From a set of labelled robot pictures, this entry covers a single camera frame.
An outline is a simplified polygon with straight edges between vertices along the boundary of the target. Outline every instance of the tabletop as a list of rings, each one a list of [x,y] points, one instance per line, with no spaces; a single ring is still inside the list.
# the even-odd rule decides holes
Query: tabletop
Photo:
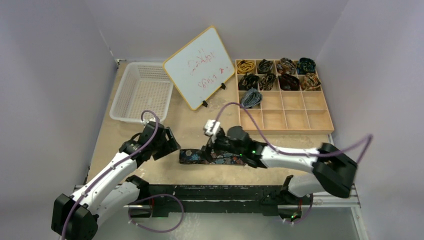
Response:
[[[128,141],[135,133],[143,131],[143,125],[113,120],[109,116],[112,102],[117,92],[125,67],[129,62],[121,61],[117,70],[107,110],[101,124],[97,143],[91,160],[88,181],[97,175],[115,156],[122,143]],[[208,100],[207,107],[193,111],[174,87],[167,117],[163,122],[170,127],[175,139],[182,149],[200,149],[208,141],[203,135],[203,126],[208,119],[215,119],[219,110],[228,102],[237,102],[237,85],[233,76],[226,83],[226,89],[219,89]],[[230,105],[221,115],[219,121],[227,131],[239,125],[239,107]],[[251,134],[252,139],[262,141],[260,135]],[[328,143],[325,134],[282,134],[266,135],[271,144],[287,148],[314,148]],[[180,164],[179,151],[161,159],[144,162],[130,175],[137,175],[151,184],[179,185],[282,185],[288,175],[305,174],[302,171],[287,168],[252,168],[247,165],[204,165]]]

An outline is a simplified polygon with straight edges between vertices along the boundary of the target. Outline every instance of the wall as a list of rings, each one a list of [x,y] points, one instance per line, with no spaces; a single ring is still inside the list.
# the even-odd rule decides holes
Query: wall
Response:
[[[0,239],[57,239],[87,174],[116,65],[83,0],[0,2]]]
[[[350,0],[317,64],[346,147],[374,142],[356,184],[372,240],[423,239],[424,2]]]
[[[315,59],[348,0],[86,2],[116,58],[159,61],[209,25],[232,59]]]

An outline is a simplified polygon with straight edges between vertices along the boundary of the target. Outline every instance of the yellow whiteboard frame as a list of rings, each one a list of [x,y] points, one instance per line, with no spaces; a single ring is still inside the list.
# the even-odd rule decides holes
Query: yellow whiteboard frame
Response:
[[[189,104],[189,101],[187,101],[187,99],[184,97],[184,95],[181,93],[181,91],[180,91],[180,89],[178,88],[178,86],[177,86],[177,84],[174,82],[174,80],[172,79],[172,77],[170,76],[170,74],[168,73],[168,71],[165,69],[165,64],[170,60],[170,59],[172,59],[175,55],[177,55],[179,52],[181,52],[183,49],[185,49],[188,45],[190,45],[194,40],[196,40],[197,38],[199,38],[201,35],[203,35],[206,31],[208,31],[209,29],[215,29],[215,31],[216,31],[216,34],[218,35],[218,38],[219,38],[219,40],[221,41],[221,44],[222,44],[222,46],[223,46],[223,48],[224,48],[224,51],[225,51],[225,53],[226,53],[226,55],[228,56],[228,59],[229,59],[229,61],[230,61],[230,63],[231,63],[231,65],[232,65],[232,74],[229,76],[229,78],[227,78],[225,81],[224,81],[224,83],[226,83],[230,78],[232,78],[233,77],[233,75],[236,73],[236,69],[234,68],[234,65],[233,65],[233,61],[231,60],[231,58],[230,58],[230,55],[228,55],[228,52],[227,52],[227,49],[225,48],[225,46],[224,46],[224,43],[223,43],[223,40],[221,39],[221,37],[220,37],[220,35],[218,34],[218,31],[217,31],[217,29],[213,26],[213,25],[211,25],[210,27],[208,27],[208,28],[206,28],[204,31],[202,31],[199,35],[197,35],[195,38],[193,38],[191,41],[189,41],[186,45],[184,45],[182,48],[180,48],[176,53],[174,53],[174,54],[172,54],[170,57],[168,57],[168,59],[166,59],[164,62],[163,62],[163,64],[162,64],[162,68],[163,68],[163,70],[165,71],[165,73],[166,73],[166,75],[168,75],[168,77],[169,77],[169,79],[171,79],[171,81],[172,81],[172,83],[173,83],[173,85],[175,86],[175,88],[178,90],[178,92],[179,92],[179,94],[181,95],[181,97],[184,99],[184,101],[187,103],[187,105],[188,105],[188,107],[191,109],[191,110],[193,110],[193,111],[195,111],[195,110],[197,110],[201,105],[202,105],[202,103],[200,103],[199,104],[199,106],[197,106],[196,108],[192,108],[191,106],[190,106],[190,104]],[[216,93],[216,91],[218,91],[219,89],[220,89],[221,87],[219,86],[217,89],[215,89],[215,91],[213,91],[206,99],[205,99],[205,101],[206,100],[208,100],[214,93]]]

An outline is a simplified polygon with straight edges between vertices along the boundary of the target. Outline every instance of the laundry basket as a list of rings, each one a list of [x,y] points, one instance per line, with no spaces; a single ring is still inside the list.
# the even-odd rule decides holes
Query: laundry basket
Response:
[[[123,72],[109,115],[114,120],[140,123],[143,110],[153,111],[162,123],[167,117],[173,83],[161,62],[132,62]],[[144,119],[153,116],[146,113]]]

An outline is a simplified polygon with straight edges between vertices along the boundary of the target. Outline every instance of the wooden organizer box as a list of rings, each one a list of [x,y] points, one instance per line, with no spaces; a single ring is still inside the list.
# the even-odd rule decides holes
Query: wooden organizer box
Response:
[[[253,61],[255,68],[253,74],[262,77],[263,74],[258,73],[258,64],[261,59],[244,59],[246,61]],[[277,75],[275,83],[271,90],[258,90],[263,95],[262,102],[253,106],[247,111],[252,115],[253,119],[258,124],[259,128],[265,134],[330,134],[334,131],[333,123],[327,108],[326,99],[322,88],[315,91],[285,91],[281,90],[278,81],[279,74],[276,65],[280,60],[273,60],[272,72]],[[237,64],[242,61],[241,59],[235,60],[236,75],[237,75],[237,89],[240,79],[244,74],[237,71]],[[302,82],[305,75],[293,74]],[[238,91],[238,102],[245,95],[246,91]],[[243,109],[238,112],[240,126],[251,134],[257,134],[258,130],[253,124],[250,117]]]

